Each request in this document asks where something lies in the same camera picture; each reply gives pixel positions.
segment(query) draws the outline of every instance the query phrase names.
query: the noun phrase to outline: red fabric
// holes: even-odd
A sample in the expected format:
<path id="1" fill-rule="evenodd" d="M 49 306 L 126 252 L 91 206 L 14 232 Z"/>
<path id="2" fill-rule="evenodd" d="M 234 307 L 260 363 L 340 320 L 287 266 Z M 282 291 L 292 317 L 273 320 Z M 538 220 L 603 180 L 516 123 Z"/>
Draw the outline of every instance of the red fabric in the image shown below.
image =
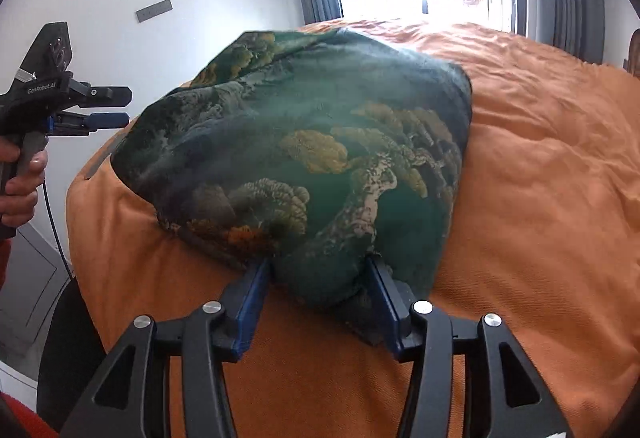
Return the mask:
<path id="1" fill-rule="evenodd" d="M 57 438 L 58 434 L 47 424 L 44 423 L 33 411 L 24 407 L 20 402 L 14 400 L 9 395 L 0 393 L 4 398 L 15 417 L 31 435 L 31 438 Z"/>
<path id="2" fill-rule="evenodd" d="M 0 288 L 4 284 L 4 278 L 6 276 L 6 264 L 9 261 L 9 254 L 11 253 L 11 240 L 0 241 Z"/>

